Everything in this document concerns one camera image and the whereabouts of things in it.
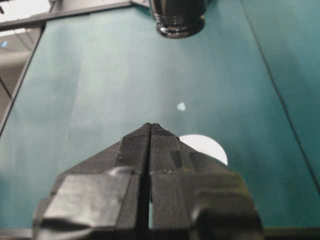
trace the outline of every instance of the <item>white paper circle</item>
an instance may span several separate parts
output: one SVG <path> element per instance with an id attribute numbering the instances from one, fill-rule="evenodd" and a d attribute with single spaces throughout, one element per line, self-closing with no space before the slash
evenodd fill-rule
<path id="1" fill-rule="evenodd" d="M 225 150 L 212 138 L 198 134 L 184 135 L 180 136 L 179 138 L 181 142 L 187 144 L 194 150 L 211 156 L 225 165 L 228 165 L 228 159 Z"/>

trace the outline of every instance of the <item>metal frame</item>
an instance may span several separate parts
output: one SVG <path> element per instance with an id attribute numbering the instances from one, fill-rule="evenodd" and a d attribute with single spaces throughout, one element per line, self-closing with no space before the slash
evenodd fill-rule
<path id="1" fill-rule="evenodd" d="M 43 30 L 44 30 L 44 27 L 41 29 L 40 34 L 39 34 L 39 36 L 37 37 L 37 39 L 36 39 L 36 41 L 35 41 L 35 44 L 34 44 L 34 46 L 33 46 L 33 48 L 32 48 L 31 54 L 30 54 L 30 56 L 28 57 L 27 61 L 25 62 L 24 66 L 23 66 L 23 69 L 22 69 L 21 75 L 20 75 L 20 77 L 19 77 L 19 80 L 18 80 L 18 82 L 16 83 L 16 86 L 15 86 L 15 88 L 14 88 L 14 91 L 13 91 L 12 95 L 11 95 L 11 99 L 10 99 L 10 101 L 9 101 L 9 104 L 8 104 L 8 106 L 6 107 L 6 110 L 5 110 L 5 113 L 4 113 L 4 115 L 3 115 L 2 121 L 0 122 L 0 138 L 1 138 L 1 136 L 2 136 L 3 130 L 4 130 L 5 125 L 6 125 L 6 123 L 7 123 L 7 120 L 8 120 L 8 117 L 9 117 L 9 115 L 10 115 L 10 112 L 11 112 L 11 110 L 12 110 L 12 108 L 13 108 L 13 105 L 14 105 L 14 103 L 15 103 L 15 101 L 16 101 L 16 98 L 17 98 L 18 92 L 19 92 L 19 90 L 20 90 L 20 87 L 21 87 L 21 85 L 22 85 L 22 83 L 23 83 L 23 81 L 24 81 L 24 78 L 25 78 L 25 75 L 26 75 L 27 70 L 28 70 L 28 68 L 29 68 L 29 65 L 30 65 L 30 62 L 31 62 L 31 60 L 32 60 L 32 57 L 33 57 L 33 55 L 35 54 L 35 51 L 36 51 L 37 46 L 38 46 L 38 43 L 39 43 L 39 41 L 40 41 L 40 39 L 41 39 Z"/>
<path id="2" fill-rule="evenodd" d="M 42 14 L 42 15 L 36 15 L 36 16 L 29 17 L 29 18 L 25 18 L 25 19 L 19 19 L 19 20 L 13 20 L 13 21 L 7 21 L 7 22 L 0 23 L 0 32 L 13 30 L 13 29 L 20 29 L 20 28 L 42 27 L 49 20 L 74 17 L 74 16 L 78 16 L 78 15 L 95 13 L 95 12 L 105 11 L 105 10 L 109 10 L 109 9 L 130 7 L 132 5 L 133 5 L 133 3 L 131 3 L 128 0 L 126 2 L 106 4 L 106 5 L 102 5 L 102 6 L 83 8 L 83 9 L 79 9 L 79 10 L 61 11 L 61 12 L 55 12 L 55 13 L 46 13 L 46 14 Z"/>

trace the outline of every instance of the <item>small white spot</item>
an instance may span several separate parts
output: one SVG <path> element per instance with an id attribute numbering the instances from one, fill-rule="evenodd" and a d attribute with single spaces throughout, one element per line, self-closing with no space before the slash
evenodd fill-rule
<path id="1" fill-rule="evenodd" d="M 178 105 L 176 106 L 176 109 L 178 109 L 181 112 L 184 112 L 186 110 L 186 105 L 184 102 L 180 102 L 178 103 Z"/>

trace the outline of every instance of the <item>green table surface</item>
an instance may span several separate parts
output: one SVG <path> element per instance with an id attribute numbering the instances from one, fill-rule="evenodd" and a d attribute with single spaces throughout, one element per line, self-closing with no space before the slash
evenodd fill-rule
<path id="1" fill-rule="evenodd" d="M 179 40 L 140 7 L 48 22 L 0 138 L 0 228 L 31 227 L 58 173 L 146 122 L 218 141 L 265 228 L 320 227 L 319 193 L 258 48 L 319 173 L 319 4 L 279 2 L 211 1 L 204 30 Z"/>

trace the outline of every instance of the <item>black cylindrical object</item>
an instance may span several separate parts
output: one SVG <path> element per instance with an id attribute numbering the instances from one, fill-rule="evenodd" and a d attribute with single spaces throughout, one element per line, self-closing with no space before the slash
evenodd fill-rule
<path id="1" fill-rule="evenodd" d="M 167 38 L 185 38 L 205 26 L 207 0 L 150 0 L 156 29 Z"/>

